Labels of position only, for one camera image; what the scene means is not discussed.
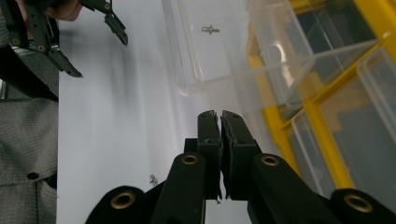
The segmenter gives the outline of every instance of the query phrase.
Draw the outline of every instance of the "clear plastic bin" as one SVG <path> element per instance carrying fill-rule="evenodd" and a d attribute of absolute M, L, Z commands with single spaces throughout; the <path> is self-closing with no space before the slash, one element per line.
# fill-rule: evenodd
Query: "clear plastic bin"
<path fill-rule="evenodd" d="M 304 19 L 295 15 L 288 0 L 163 0 L 179 91 L 184 95 L 204 92 L 210 104 L 238 106 L 242 112 L 312 96 L 318 83 L 310 79 L 325 74 L 326 82 L 331 82 L 375 43 L 370 32 L 366 38 L 343 42 L 340 36 L 360 30 L 334 26 L 335 18 L 349 18 L 342 17 L 345 13 L 333 16 L 334 2 L 339 0 L 313 9 L 313 19 L 305 19 L 309 22 L 302 26 Z M 265 64 L 261 68 L 252 69 L 248 62 L 249 24 L 261 49 L 258 56 Z M 219 32 L 203 32 L 203 27 L 210 26 Z M 319 44 L 312 41 L 320 38 L 325 46 L 313 49 Z M 311 88 L 306 89 L 312 91 L 298 95 L 299 85 L 307 78 Z M 272 94 L 263 93 L 258 81 L 263 79 L 269 81 Z"/>
<path fill-rule="evenodd" d="M 321 112 L 355 187 L 396 212 L 395 64 L 380 49 L 358 73 Z"/>
<path fill-rule="evenodd" d="M 302 179 L 315 193 L 330 198 L 335 185 L 308 117 L 300 112 L 291 125 L 289 142 Z"/>

